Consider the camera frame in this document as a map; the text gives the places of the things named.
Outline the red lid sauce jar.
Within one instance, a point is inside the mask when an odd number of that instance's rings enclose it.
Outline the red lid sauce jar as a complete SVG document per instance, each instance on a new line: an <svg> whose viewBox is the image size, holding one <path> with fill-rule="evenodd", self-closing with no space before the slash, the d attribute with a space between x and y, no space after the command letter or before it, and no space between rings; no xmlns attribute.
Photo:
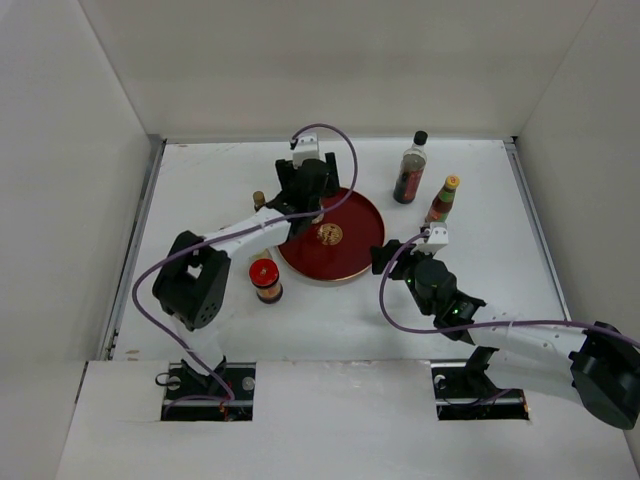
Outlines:
<svg viewBox="0 0 640 480"><path fill-rule="evenodd" d="M278 302L283 295L279 269L270 258L255 260L249 267L249 279L260 301L266 304Z"/></svg>

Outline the silver cap spice shaker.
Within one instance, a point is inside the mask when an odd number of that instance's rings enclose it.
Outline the silver cap spice shaker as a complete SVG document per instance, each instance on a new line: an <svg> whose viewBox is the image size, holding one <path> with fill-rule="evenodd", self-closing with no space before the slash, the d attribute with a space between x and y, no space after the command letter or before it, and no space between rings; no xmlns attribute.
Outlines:
<svg viewBox="0 0 640 480"><path fill-rule="evenodd" d="M324 199L319 199L318 209L319 214L312 219L312 224L319 224L324 219Z"/></svg>

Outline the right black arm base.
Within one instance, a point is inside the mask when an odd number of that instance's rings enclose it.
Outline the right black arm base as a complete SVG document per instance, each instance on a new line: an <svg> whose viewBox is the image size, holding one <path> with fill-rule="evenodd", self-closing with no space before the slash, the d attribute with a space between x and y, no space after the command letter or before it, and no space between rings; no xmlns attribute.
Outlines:
<svg viewBox="0 0 640 480"><path fill-rule="evenodd" d="M439 420L529 420L523 391L498 388L486 375L494 352L477 347L467 360L430 364Z"/></svg>

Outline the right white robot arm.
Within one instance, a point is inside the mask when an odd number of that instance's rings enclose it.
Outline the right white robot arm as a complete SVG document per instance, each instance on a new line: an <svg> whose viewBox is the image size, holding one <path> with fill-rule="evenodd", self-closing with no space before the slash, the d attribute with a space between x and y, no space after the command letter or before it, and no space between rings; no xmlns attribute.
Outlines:
<svg viewBox="0 0 640 480"><path fill-rule="evenodd" d="M430 335L474 348L464 384L483 396L493 389L533 390L565 398L620 430L639 418L639 343L614 326L562 320L517 320L463 293L457 278L415 238L370 250L372 271L409 290L419 312L433 319Z"/></svg>

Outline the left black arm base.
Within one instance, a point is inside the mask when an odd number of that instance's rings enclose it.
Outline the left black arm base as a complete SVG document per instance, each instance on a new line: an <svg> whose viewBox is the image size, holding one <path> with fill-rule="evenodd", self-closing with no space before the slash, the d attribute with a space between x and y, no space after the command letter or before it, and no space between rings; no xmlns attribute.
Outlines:
<svg viewBox="0 0 640 480"><path fill-rule="evenodd" d="M253 419L257 368L255 363L222 363L210 375L196 372L185 361L171 363L155 377L163 389L161 421L246 422Z"/></svg>

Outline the small yellow label bottle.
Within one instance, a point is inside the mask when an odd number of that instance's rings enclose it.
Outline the small yellow label bottle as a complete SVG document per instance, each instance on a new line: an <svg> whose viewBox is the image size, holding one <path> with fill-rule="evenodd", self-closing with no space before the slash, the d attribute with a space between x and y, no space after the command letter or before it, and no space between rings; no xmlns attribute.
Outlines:
<svg viewBox="0 0 640 480"><path fill-rule="evenodd" d="M259 211L266 205L266 198L262 191L255 191L252 195L254 210Z"/></svg>

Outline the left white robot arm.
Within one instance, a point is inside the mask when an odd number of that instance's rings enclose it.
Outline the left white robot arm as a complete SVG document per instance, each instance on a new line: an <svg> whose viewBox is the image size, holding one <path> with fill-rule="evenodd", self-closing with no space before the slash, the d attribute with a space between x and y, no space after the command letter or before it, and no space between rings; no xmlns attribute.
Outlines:
<svg viewBox="0 0 640 480"><path fill-rule="evenodd" d="M217 345L214 318L220 313L229 272L264 249L279 246L310 229L322 201L340 191L335 154L306 159L299 167L278 160L281 191L247 220L217 234L179 234L152 286L162 311L187 344L190 386L206 399L224 387L225 357Z"/></svg>

